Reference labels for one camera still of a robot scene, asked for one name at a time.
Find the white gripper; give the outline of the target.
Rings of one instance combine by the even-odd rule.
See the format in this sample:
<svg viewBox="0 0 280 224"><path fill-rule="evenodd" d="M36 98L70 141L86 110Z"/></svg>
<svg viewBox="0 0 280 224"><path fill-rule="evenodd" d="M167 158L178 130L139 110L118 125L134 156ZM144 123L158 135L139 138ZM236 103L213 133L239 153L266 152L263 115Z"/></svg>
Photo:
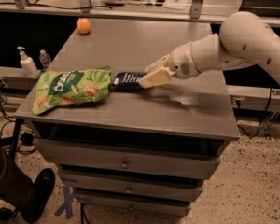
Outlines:
<svg viewBox="0 0 280 224"><path fill-rule="evenodd" d="M144 70L147 74L138 80L139 85L147 89L167 84L171 81L172 77L188 79L198 76L200 72L192 59L191 49L191 43L181 45L174 49L170 55L165 55L147 66Z"/></svg>

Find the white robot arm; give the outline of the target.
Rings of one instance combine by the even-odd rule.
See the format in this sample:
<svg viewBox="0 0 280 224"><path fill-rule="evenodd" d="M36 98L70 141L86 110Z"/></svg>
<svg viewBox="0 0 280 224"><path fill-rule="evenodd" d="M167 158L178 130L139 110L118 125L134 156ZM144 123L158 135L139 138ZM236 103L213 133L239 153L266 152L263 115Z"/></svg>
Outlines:
<svg viewBox="0 0 280 224"><path fill-rule="evenodd" d="M237 12L217 34L188 42L158 59L139 79L142 88L189 79L209 70L232 70L257 64L280 85L280 37L260 17Z"/></svg>

